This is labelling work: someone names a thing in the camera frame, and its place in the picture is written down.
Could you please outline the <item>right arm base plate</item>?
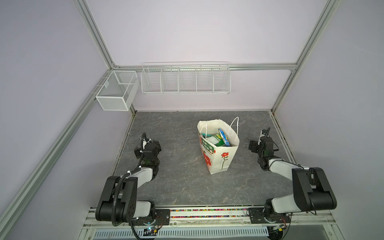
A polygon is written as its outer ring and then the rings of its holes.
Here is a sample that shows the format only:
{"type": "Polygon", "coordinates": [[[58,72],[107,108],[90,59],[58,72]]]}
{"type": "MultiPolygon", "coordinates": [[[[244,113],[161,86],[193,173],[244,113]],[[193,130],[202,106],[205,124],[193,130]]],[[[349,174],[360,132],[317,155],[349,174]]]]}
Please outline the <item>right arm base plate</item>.
{"type": "Polygon", "coordinates": [[[246,212],[252,224],[289,224],[290,214],[267,213],[264,207],[248,208],[246,212]]]}

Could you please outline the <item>blue M&M's packet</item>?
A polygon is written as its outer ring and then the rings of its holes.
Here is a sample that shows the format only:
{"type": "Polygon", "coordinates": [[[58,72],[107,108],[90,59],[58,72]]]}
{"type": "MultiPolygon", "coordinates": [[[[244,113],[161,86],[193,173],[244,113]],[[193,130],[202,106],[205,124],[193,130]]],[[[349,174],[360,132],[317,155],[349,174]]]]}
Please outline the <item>blue M&M's packet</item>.
{"type": "Polygon", "coordinates": [[[225,134],[225,132],[222,129],[219,129],[219,134],[221,135],[221,138],[222,138],[225,146],[230,147],[231,144],[230,144],[230,141],[229,141],[227,135],[225,134]]]}

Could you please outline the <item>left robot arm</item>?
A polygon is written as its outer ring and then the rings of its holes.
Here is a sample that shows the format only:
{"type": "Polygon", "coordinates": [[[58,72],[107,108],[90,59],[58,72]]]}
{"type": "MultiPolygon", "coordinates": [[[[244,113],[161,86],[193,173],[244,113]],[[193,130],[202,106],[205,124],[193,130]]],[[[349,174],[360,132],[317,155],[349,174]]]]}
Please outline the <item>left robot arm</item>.
{"type": "Polygon", "coordinates": [[[159,141],[142,133],[140,146],[134,150],[139,160],[136,168],[121,176],[107,178],[96,208],[97,221],[110,222],[117,227],[135,220],[149,223],[156,220],[154,202],[138,200],[138,189],[157,176],[160,165],[158,154],[161,150],[159,141]]]}

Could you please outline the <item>teal Fox's candy bag front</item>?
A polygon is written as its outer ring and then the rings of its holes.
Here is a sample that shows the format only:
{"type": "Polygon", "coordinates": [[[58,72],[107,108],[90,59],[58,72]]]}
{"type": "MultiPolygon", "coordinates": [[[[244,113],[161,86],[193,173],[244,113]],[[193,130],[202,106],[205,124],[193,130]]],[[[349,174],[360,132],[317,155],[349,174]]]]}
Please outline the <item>teal Fox's candy bag front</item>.
{"type": "Polygon", "coordinates": [[[202,137],[203,138],[209,138],[209,137],[212,137],[212,135],[210,134],[205,134],[205,133],[201,133],[202,137]]]}

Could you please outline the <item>green Fox's spring tea bag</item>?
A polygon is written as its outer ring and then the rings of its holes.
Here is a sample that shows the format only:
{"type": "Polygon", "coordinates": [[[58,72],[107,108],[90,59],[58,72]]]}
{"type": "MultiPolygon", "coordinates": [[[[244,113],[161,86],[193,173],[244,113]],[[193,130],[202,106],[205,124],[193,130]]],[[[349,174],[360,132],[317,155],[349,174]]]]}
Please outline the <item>green Fox's spring tea bag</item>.
{"type": "Polygon", "coordinates": [[[212,135],[210,137],[205,138],[206,142],[216,146],[216,147],[223,147],[226,146],[226,143],[222,139],[222,136],[220,134],[212,135]]]}

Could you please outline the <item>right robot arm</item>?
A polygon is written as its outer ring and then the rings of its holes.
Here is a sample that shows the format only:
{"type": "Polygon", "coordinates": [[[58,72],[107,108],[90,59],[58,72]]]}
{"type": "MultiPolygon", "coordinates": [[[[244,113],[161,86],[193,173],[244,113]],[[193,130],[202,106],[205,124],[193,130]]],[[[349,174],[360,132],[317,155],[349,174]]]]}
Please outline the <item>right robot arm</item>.
{"type": "Polygon", "coordinates": [[[290,163],[275,155],[275,141],[270,128],[262,130],[258,141],[250,141],[249,150],[258,154],[263,171],[278,174],[292,181],[293,193],[266,200],[262,211],[266,222],[274,223],[285,214],[334,210],[337,199],[325,171],[318,167],[304,167],[290,163]]]}

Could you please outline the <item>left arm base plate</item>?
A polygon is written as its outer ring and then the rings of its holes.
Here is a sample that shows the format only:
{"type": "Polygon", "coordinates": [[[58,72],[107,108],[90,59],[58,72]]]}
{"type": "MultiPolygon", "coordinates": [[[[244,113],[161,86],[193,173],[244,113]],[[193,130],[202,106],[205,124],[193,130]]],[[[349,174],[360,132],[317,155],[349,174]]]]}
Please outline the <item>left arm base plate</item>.
{"type": "Polygon", "coordinates": [[[156,209],[148,217],[134,218],[134,226],[168,226],[171,220],[170,209],[156,209]]]}

